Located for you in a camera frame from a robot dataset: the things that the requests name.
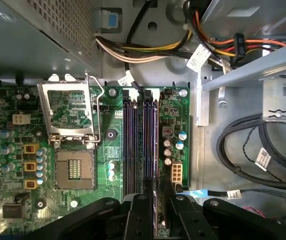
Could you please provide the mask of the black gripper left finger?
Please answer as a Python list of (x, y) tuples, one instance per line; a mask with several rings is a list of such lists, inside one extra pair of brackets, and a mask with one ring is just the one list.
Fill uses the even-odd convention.
[(152, 240), (154, 239), (152, 179), (143, 179), (143, 193), (130, 201), (104, 197), (44, 227), (22, 240)]

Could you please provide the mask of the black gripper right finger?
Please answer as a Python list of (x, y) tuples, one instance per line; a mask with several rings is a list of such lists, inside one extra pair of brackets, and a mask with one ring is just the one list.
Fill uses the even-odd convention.
[(268, 218), (223, 200), (229, 192), (186, 190), (161, 180), (170, 238), (181, 240), (286, 240), (286, 217)]

